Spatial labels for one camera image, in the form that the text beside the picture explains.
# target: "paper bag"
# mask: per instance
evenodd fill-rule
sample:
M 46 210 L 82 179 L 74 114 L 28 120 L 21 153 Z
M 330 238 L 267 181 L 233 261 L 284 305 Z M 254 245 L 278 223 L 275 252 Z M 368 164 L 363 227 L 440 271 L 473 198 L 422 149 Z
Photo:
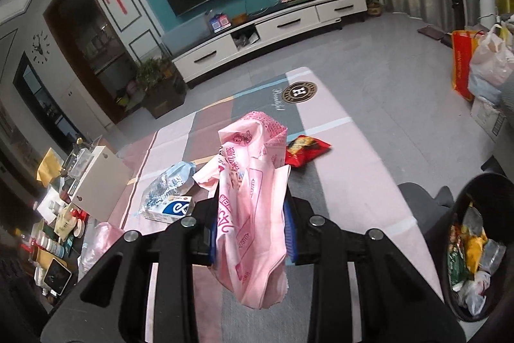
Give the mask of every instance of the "paper bag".
M 453 43 L 453 89 L 468 101 L 473 100 L 473 94 L 468 90 L 469 62 L 479 44 L 481 34 L 483 32 L 458 30 L 454 31 L 451 36 Z

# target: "tablet device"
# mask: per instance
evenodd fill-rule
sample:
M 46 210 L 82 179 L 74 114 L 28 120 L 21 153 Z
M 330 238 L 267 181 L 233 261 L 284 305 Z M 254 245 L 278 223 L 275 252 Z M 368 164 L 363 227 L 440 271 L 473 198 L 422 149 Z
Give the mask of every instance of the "tablet device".
M 53 289 L 57 295 L 61 295 L 70 278 L 71 271 L 54 258 L 50 263 L 50 267 L 46 271 L 43 281 L 50 287 L 50 289 Z

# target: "window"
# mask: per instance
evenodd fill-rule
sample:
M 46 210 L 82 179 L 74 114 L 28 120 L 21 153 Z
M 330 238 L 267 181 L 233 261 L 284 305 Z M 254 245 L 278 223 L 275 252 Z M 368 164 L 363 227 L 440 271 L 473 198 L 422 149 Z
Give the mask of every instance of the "window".
M 84 137 L 50 96 L 23 53 L 14 77 L 14 86 L 46 132 L 66 153 L 79 137 Z

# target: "white plastic bag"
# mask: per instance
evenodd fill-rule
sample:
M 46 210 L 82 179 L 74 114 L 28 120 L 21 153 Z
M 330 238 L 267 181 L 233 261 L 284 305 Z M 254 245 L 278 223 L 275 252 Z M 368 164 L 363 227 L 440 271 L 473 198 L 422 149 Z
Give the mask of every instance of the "white plastic bag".
M 494 33 L 494 25 L 489 33 L 480 37 L 479 45 L 471 57 L 470 70 L 475 76 L 499 88 L 514 69 L 514 54 L 505 41 Z
M 472 316 L 479 315 L 484 308 L 486 297 L 483 295 L 491 284 L 491 275 L 479 270 L 473 281 L 466 281 L 458 292 L 458 305 L 467 308 Z
M 489 33 L 480 37 L 469 63 L 468 90 L 499 105 L 502 85 L 514 69 L 514 54 L 505 40 L 494 33 L 496 28 L 502 29 L 500 25 L 495 25 Z

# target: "tv stand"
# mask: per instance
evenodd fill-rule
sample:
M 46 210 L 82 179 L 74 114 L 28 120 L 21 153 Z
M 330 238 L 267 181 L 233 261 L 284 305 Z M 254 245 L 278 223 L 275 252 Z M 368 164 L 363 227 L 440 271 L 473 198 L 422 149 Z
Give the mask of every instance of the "tv stand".
M 366 0 L 308 0 L 292 4 L 278 11 L 263 11 L 250 16 L 246 23 L 216 34 L 198 46 L 173 59 L 184 81 L 194 85 L 194 80 L 235 59 L 255 57 L 250 54 L 269 51 L 264 47 L 341 22 L 348 15 L 366 12 Z M 259 39 L 252 44 L 237 46 L 241 34 L 248 37 L 255 32 Z

